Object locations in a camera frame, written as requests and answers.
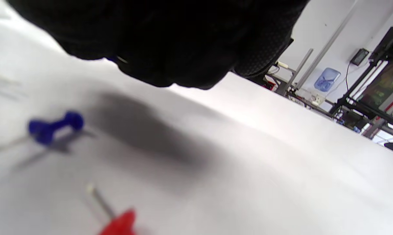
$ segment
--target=electrical cable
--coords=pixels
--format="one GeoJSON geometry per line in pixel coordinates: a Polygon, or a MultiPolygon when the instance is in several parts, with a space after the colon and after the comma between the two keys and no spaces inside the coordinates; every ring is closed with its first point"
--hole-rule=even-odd
{"type": "MultiPolygon", "coordinates": [[[[349,75],[350,64],[351,64],[351,63],[349,63],[349,65],[347,66],[346,77],[344,78],[344,80],[346,81],[347,91],[349,91],[349,85],[348,85],[348,83],[347,83],[347,77],[348,77],[348,75],[349,75]]],[[[338,83],[338,85],[337,85],[333,90],[331,90],[330,92],[328,92],[328,93],[326,94],[325,98],[327,98],[327,97],[329,96],[329,94],[331,94],[332,92],[334,92],[335,90],[337,90],[337,89],[340,87],[341,84],[343,84],[343,81],[341,81],[340,83],[338,83]]]]}
{"type": "Polygon", "coordinates": [[[269,73],[270,75],[275,75],[276,73],[278,73],[280,71],[280,67],[277,67],[276,71],[273,71],[272,73],[269,73]]]}
{"type": "Polygon", "coordinates": [[[346,78],[345,78],[345,80],[346,80],[347,92],[349,91],[349,84],[347,83],[347,76],[349,75],[350,64],[351,64],[351,63],[349,63],[349,65],[347,65],[347,72],[346,72],[346,78]]]}

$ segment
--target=white wall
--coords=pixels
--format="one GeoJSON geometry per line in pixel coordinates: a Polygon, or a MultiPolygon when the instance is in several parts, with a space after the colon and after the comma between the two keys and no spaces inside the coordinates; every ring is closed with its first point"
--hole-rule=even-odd
{"type": "MultiPolygon", "coordinates": [[[[353,3],[354,0],[311,0],[295,25],[293,33],[295,42],[280,58],[282,62],[296,68],[308,49],[315,49],[295,82],[305,73],[316,55],[347,15],[353,3]]],[[[372,50],[382,39],[384,33],[391,26],[391,23],[386,22],[392,15],[393,0],[362,0],[359,9],[310,75],[303,88],[326,96],[326,93],[318,92],[313,87],[315,80],[322,71],[327,67],[331,67],[341,72],[342,76],[333,86],[335,88],[339,82],[343,81],[347,65],[357,50],[362,47],[372,50]]],[[[365,62],[358,68],[353,65],[350,66],[349,85],[353,84],[361,72],[365,70],[365,67],[362,67],[365,66],[364,64],[365,62]]],[[[328,96],[328,99],[336,101],[345,92],[346,86],[342,84],[328,96]]],[[[329,109],[330,106],[325,106],[324,104],[323,108],[329,109]]]]}

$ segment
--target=blue push pin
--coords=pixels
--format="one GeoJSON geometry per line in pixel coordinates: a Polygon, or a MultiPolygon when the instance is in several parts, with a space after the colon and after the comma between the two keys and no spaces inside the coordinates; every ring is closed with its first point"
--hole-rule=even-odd
{"type": "Polygon", "coordinates": [[[57,122],[47,123],[39,119],[31,120],[28,124],[28,132],[38,142],[49,145],[53,142],[54,133],[65,126],[71,126],[74,131],[83,128],[83,117],[76,112],[69,111],[65,117],[57,122]]]}

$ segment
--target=wire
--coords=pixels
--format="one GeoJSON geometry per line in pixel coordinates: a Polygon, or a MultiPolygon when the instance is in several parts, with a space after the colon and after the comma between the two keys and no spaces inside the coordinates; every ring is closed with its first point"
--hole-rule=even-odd
{"type": "Polygon", "coordinates": [[[276,67],[276,68],[275,68],[274,70],[268,71],[268,74],[274,75],[274,74],[276,74],[277,72],[279,72],[280,67],[279,67],[279,66],[275,66],[275,67],[276,67]]]}
{"type": "Polygon", "coordinates": [[[349,84],[347,83],[347,76],[349,75],[350,64],[351,64],[351,63],[349,63],[349,65],[347,65],[347,72],[346,72],[346,78],[345,78],[345,80],[346,80],[347,92],[349,91],[349,84]]]}
{"type": "Polygon", "coordinates": [[[275,75],[276,73],[278,73],[280,71],[280,67],[277,67],[277,70],[274,71],[273,73],[269,73],[270,75],[275,75]]]}
{"type": "MultiPolygon", "coordinates": [[[[347,77],[349,75],[350,64],[351,63],[349,63],[349,65],[347,66],[346,77],[344,78],[344,80],[346,81],[347,91],[349,91],[349,85],[347,83],[347,77]]],[[[332,89],[330,92],[328,92],[328,94],[326,94],[325,98],[327,98],[329,96],[329,94],[331,94],[332,92],[336,91],[340,87],[341,84],[343,84],[343,81],[338,83],[338,85],[334,89],[332,89]]]]}

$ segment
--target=electronic equipment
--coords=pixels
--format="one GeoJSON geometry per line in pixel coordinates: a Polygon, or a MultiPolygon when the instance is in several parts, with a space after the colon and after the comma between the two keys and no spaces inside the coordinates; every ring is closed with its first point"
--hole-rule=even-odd
{"type": "Polygon", "coordinates": [[[359,51],[356,53],[356,55],[354,55],[352,60],[350,60],[350,63],[359,66],[363,62],[363,60],[369,55],[369,53],[370,52],[364,48],[359,49],[359,51]]]}

